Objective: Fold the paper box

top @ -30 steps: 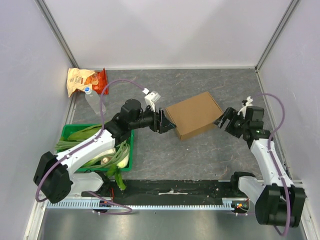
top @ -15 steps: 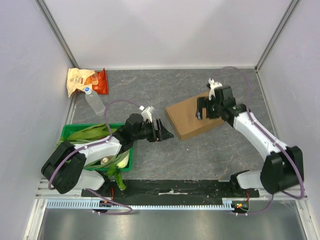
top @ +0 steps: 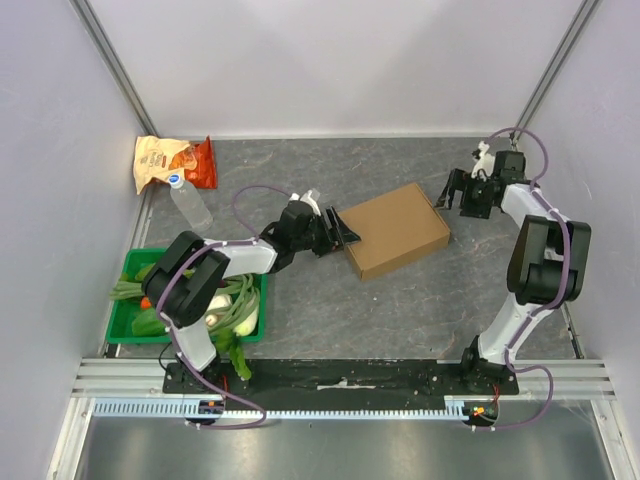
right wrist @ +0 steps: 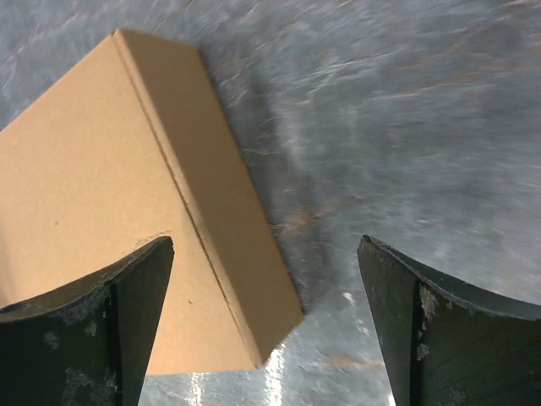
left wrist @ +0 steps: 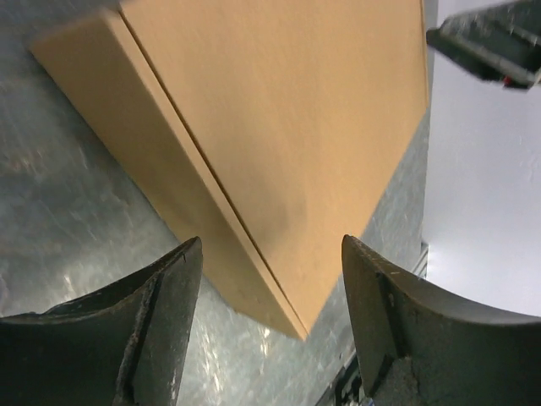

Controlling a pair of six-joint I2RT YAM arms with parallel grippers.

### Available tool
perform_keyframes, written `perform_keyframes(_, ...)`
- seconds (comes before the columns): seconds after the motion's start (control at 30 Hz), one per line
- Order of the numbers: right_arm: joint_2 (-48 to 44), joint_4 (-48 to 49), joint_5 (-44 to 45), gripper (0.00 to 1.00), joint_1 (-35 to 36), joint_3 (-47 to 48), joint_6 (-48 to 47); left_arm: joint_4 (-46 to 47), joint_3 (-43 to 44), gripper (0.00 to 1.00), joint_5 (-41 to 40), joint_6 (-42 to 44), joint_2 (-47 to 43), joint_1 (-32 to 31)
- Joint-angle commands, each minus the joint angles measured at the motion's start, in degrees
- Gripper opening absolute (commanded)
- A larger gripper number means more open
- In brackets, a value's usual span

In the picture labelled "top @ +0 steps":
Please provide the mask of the brown cardboard box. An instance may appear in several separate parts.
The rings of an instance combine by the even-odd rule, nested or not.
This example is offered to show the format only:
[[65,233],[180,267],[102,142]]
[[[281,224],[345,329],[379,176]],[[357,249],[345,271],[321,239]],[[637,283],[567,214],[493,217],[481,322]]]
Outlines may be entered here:
[[451,231],[416,183],[339,213],[360,240],[346,247],[358,278],[369,281],[446,248]]

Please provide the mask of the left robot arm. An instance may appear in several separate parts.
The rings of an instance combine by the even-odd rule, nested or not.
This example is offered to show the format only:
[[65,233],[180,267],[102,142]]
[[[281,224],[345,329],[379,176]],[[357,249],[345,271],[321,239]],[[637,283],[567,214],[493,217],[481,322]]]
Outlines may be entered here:
[[143,277],[142,292],[168,330],[185,382],[208,393],[219,382],[218,354],[205,315],[214,294],[230,277],[274,274],[295,255],[317,257],[361,240],[334,207],[316,211],[309,202],[291,200],[280,218],[247,240],[211,241],[182,232]]

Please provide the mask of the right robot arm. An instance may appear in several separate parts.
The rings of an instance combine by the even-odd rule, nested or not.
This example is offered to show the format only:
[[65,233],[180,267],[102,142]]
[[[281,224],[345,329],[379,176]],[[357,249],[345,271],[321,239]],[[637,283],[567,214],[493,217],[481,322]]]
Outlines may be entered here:
[[487,219],[498,208],[518,226],[508,264],[508,296],[491,325],[477,335],[459,363],[443,369],[443,382],[460,393],[517,389],[511,362],[535,327],[581,293],[591,228],[551,206],[525,175],[526,158],[515,150],[490,153],[486,142],[473,151],[472,170],[452,170],[436,201],[459,205],[465,217]]

